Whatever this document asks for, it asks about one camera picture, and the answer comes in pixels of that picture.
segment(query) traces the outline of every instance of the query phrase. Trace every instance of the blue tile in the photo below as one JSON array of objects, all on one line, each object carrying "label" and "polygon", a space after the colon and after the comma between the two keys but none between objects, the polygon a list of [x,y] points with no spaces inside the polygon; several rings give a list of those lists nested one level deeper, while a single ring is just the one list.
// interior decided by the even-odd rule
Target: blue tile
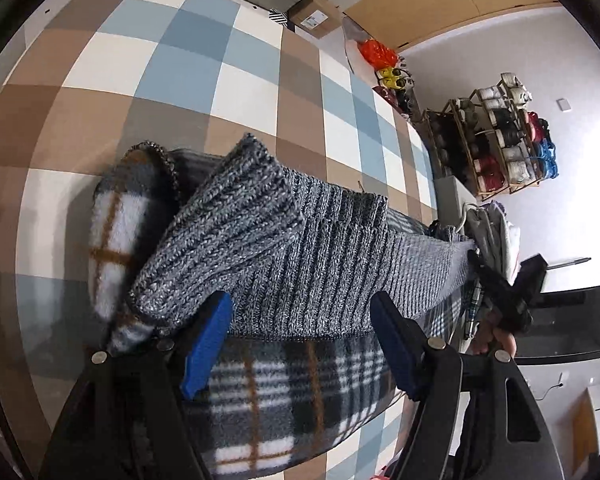
[{"label": "blue tile", "polygon": [[353,96],[353,107],[356,112],[356,126],[358,130],[367,134],[375,142],[382,143],[376,109],[370,108],[356,96]]},{"label": "blue tile", "polygon": [[210,114],[221,65],[195,52],[159,44],[144,70],[136,97]]},{"label": "blue tile", "polygon": [[395,155],[401,156],[398,133],[395,130],[395,126],[380,115],[378,115],[378,125],[380,127],[382,145],[390,152],[395,153]]},{"label": "blue tile", "polygon": [[98,31],[158,43],[176,12],[178,9],[153,2],[122,0]]},{"label": "blue tile", "polygon": [[232,27],[240,4],[231,0],[185,0],[180,8]]},{"label": "blue tile", "polygon": [[374,101],[375,92],[367,83],[358,79],[353,74],[351,74],[351,93],[353,97],[357,97],[368,107],[376,109],[376,102]]},{"label": "blue tile", "polygon": [[360,432],[358,446],[358,459],[356,460],[356,480],[368,480],[376,472],[376,461],[382,443],[382,427],[384,426],[384,412],[370,420]]},{"label": "blue tile", "polygon": [[223,61],[276,85],[280,79],[280,50],[237,28],[231,31]]},{"label": "blue tile", "polygon": [[321,74],[320,78],[322,80],[322,106],[324,109],[356,127],[353,95],[324,74]]},{"label": "blue tile", "polygon": [[363,132],[358,132],[360,146],[360,163],[362,173],[386,184],[386,169],[384,167],[384,152],[382,144]]},{"label": "blue tile", "polygon": [[178,10],[160,43],[222,61],[231,31],[224,23]]},{"label": "blue tile", "polygon": [[15,275],[18,322],[34,375],[75,379],[84,347],[97,346],[106,327],[91,309],[86,282]]}]

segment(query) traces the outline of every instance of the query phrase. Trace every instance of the finger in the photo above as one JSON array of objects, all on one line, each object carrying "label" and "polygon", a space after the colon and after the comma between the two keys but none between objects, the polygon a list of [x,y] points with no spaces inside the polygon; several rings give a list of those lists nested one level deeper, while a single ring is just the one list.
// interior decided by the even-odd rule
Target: finger
[{"label": "finger", "polygon": [[499,341],[499,343],[502,345],[502,348],[509,352],[509,355],[511,355],[511,357],[516,356],[518,345],[516,343],[516,338],[513,337],[512,333],[506,332],[506,330],[503,330],[501,328],[494,327],[493,336],[496,338],[497,341]]}]

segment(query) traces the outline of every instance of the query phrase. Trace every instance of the plaid fleece blanket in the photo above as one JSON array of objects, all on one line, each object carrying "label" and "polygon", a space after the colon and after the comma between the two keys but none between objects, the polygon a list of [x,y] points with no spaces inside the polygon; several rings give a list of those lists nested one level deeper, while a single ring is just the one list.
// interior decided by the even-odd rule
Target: plaid fleece blanket
[{"label": "plaid fleece blanket", "polygon": [[[223,171],[225,176],[218,179]],[[181,305],[182,298],[193,297],[182,294],[192,283],[191,275],[183,270],[196,263],[195,257],[212,263],[206,274],[202,273],[203,278],[213,276],[218,269],[225,271],[232,258],[237,262],[232,268],[238,269],[239,279],[229,292],[239,309],[241,300],[235,287],[257,283],[254,273],[272,276],[269,255],[276,251],[288,254],[289,247],[302,240],[302,231],[316,212],[333,213],[333,196],[338,199],[335,211],[340,220],[413,235],[416,246],[424,242],[424,247],[437,247],[440,243],[446,251],[441,254],[447,256],[466,254],[466,241],[448,238],[449,230],[440,233],[447,237],[446,242],[427,237],[422,224],[389,211],[382,197],[343,193],[324,183],[290,186],[289,182],[304,182],[307,177],[289,172],[253,137],[243,139],[225,159],[191,152],[168,153],[149,142],[131,149],[104,176],[94,197],[90,293],[94,309],[112,326],[108,348],[128,351],[153,334],[171,334],[186,322],[186,316],[197,307],[194,301],[170,310],[164,318],[148,313],[161,312],[165,305]],[[249,182],[254,174],[258,186],[252,189]],[[318,193],[308,193],[307,189]],[[231,206],[245,193],[249,203],[259,204],[259,216],[249,220],[252,223],[248,226],[264,224],[265,228],[252,227],[235,238],[227,226],[236,225],[236,221],[239,226],[239,215],[244,213]],[[226,213],[226,205],[230,206],[230,214]],[[214,209],[221,215],[219,222],[213,215],[205,216]],[[208,218],[210,225],[215,226],[211,240],[199,236],[200,225],[196,227],[198,232],[186,229],[196,210],[198,217]],[[282,220],[272,222],[272,218]],[[218,239],[227,241],[234,236],[238,240],[247,235],[256,250],[245,251],[246,254],[227,253],[227,247],[233,246],[218,243]],[[436,265],[431,254],[426,261]],[[202,267],[197,266],[192,274],[199,276]],[[245,276],[252,276],[251,281]],[[462,297],[459,285],[465,279],[461,265],[460,274],[452,280],[443,276],[435,282],[438,286],[451,284],[450,294],[445,294],[444,301],[436,307],[440,312],[448,314],[458,309]],[[312,290],[307,283],[309,295]],[[433,297],[424,298],[430,306],[420,313],[431,310],[439,293],[436,289]],[[139,301],[143,297],[149,300]],[[311,319],[315,318],[306,312],[308,323],[296,326],[311,330]],[[364,311],[342,312],[343,319],[364,320]],[[170,326],[173,319],[180,321]],[[267,333],[268,327],[273,326],[267,325],[267,317],[252,321],[250,332],[242,332],[243,328],[234,323],[208,387],[192,402],[183,401],[191,437],[215,476],[252,478],[304,462],[331,449],[394,400],[391,374],[370,329],[363,333],[343,330],[330,337],[307,332],[300,338],[285,338]],[[444,332],[447,325],[437,328]]]}]

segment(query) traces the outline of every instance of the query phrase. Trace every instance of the shoe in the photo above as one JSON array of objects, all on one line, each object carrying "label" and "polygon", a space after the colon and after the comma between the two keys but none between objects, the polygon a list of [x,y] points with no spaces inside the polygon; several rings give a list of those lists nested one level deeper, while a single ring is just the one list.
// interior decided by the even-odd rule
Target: shoe
[{"label": "shoe", "polygon": [[507,104],[504,102],[504,99],[487,99],[482,102],[484,104],[484,108],[486,110],[495,110],[496,108],[506,108]]},{"label": "shoe", "polygon": [[515,104],[518,108],[525,107],[526,104],[532,100],[531,94],[520,86],[510,88],[509,91],[513,97],[513,104]]},{"label": "shoe", "polygon": [[526,168],[524,160],[516,160],[507,163],[507,171],[509,171],[509,181],[516,184],[524,184],[531,180],[529,170]]},{"label": "shoe", "polygon": [[522,150],[519,146],[511,146],[510,148],[503,148],[502,155],[504,156],[505,162],[514,162],[517,160],[524,160]]},{"label": "shoe", "polygon": [[500,99],[502,97],[502,93],[497,86],[490,86],[489,88],[478,88],[478,97],[483,101],[487,99]]},{"label": "shoe", "polygon": [[474,160],[474,168],[476,173],[491,173],[491,171],[495,170],[500,171],[498,161],[493,155],[485,155]]},{"label": "shoe", "polygon": [[521,84],[518,76],[516,76],[513,72],[503,72],[500,74],[500,77],[502,78],[502,82],[509,88],[520,86]]},{"label": "shoe", "polygon": [[504,108],[495,108],[493,110],[489,110],[488,115],[489,120],[491,121],[491,126],[494,128],[501,128],[505,124],[512,123],[514,121],[512,113]]},{"label": "shoe", "polygon": [[493,174],[482,174],[478,177],[478,189],[482,193],[499,190],[504,184],[504,175],[498,170]]}]

